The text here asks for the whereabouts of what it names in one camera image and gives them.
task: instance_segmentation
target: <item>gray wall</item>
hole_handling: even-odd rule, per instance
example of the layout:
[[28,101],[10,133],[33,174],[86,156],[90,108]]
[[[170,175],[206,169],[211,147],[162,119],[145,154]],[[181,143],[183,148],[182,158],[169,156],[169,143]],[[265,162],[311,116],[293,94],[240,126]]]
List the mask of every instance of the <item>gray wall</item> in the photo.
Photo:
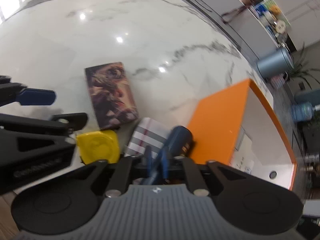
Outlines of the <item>gray wall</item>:
[[[317,68],[320,70],[320,41],[318,41],[317,43],[315,43],[313,45],[310,45],[309,47],[306,47],[306,53],[307,53],[306,60],[308,60],[309,63],[306,65],[305,68],[306,69],[307,68]],[[300,54],[299,51],[293,53],[293,57],[295,60],[297,60],[299,58],[299,54]],[[320,72],[313,71],[312,75],[320,81]],[[309,78],[307,78],[307,80],[309,81],[313,90],[320,89],[320,85],[313,78],[309,77]],[[295,78],[294,80],[291,80],[289,82],[289,87],[294,95],[300,91],[298,83],[302,82],[302,81],[303,80],[300,78]],[[309,91],[310,88],[308,87],[308,85],[306,84],[305,81],[303,81],[303,82],[306,87],[306,91]]]

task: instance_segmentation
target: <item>white marble surface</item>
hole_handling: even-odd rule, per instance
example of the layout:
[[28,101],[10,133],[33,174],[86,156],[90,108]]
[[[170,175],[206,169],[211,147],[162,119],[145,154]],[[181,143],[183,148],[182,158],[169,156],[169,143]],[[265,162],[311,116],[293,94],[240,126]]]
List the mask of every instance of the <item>white marble surface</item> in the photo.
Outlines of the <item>white marble surface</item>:
[[49,107],[13,103],[1,113],[86,112],[85,131],[97,130],[84,68],[116,61],[124,63],[140,116],[169,128],[187,125],[201,98],[248,77],[273,105],[244,57],[182,0],[20,0],[18,10],[0,25],[1,74],[55,90],[57,99]]

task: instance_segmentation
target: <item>orange box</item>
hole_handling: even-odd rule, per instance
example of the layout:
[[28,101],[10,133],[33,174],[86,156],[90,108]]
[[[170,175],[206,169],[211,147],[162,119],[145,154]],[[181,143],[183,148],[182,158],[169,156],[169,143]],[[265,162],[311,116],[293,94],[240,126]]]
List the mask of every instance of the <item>orange box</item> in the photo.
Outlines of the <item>orange box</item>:
[[[202,99],[188,124],[199,164],[216,160],[292,189],[296,159],[276,114],[254,81],[247,79]],[[239,141],[245,137],[241,149]]]

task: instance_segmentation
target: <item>gray gripper base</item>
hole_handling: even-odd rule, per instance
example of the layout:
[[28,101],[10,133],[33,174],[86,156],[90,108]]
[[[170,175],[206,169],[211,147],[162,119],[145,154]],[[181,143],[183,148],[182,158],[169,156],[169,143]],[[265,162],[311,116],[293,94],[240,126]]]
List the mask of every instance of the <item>gray gripper base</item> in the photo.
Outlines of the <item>gray gripper base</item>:
[[224,220],[209,197],[194,196],[187,190],[185,184],[180,184],[130,185],[122,196],[106,198],[97,214],[74,231],[54,236],[40,236],[22,231],[14,239],[302,240],[304,238],[294,229],[273,236],[244,232]]

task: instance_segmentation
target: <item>water bottle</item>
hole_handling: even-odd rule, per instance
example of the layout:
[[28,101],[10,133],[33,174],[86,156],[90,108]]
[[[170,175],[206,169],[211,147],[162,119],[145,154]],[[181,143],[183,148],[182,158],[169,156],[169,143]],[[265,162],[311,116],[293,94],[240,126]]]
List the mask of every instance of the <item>water bottle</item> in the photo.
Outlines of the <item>water bottle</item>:
[[292,119],[294,122],[309,121],[314,116],[314,112],[320,110],[320,105],[312,106],[306,102],[300,105],[291,106]]

